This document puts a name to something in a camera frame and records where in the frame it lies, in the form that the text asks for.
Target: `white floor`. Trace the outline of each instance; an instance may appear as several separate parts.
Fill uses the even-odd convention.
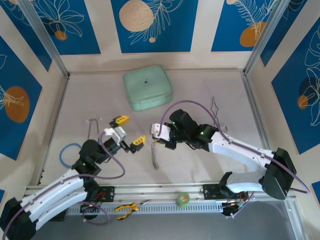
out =
[[[173,101],[169,104],[143,111],[133,111],[129,105],[124,84],[124,72],[104,74],[79,74],[70,77],[48,158],[45,162],[42,185],[48,185],[67,170],[59,161],[61,149],[70,143],[82,143],[87,139],[90,118],[102,118],[100,131],[109,127],[109,122],[127,115],[131,120],[124,126],[129,144],[141,135],[147,135],[144,148],[135,153],[120,150],[115,156],[122,162],[126,174],[116,180],[99,180],[99,184],[162,184],[218,182],[224,172],[247,172],[246,166],[222,155],[204,150],[191,150],[180,144],[176,150],[157,145],[160,166],[155,170],[151,161],[152,123],[159,123],[164,111],[179,100],[194,100],[210,108],[212,96],[219,107],[220,123],[226,124],[228,134],[248,144],[261,147],[261,141],[252,115],[249,101],[239,71],[168,71],[173,84]],[[208,114],[191,103],[179,106],[187,111],[198,124],[212,124]],[[93,126],[92,138],[96,138]],[[78,148],[67,149],[63,158],[72,165],[78,160]],[[121,174],[119,166],[111,160],[100,165],[100,176]]]

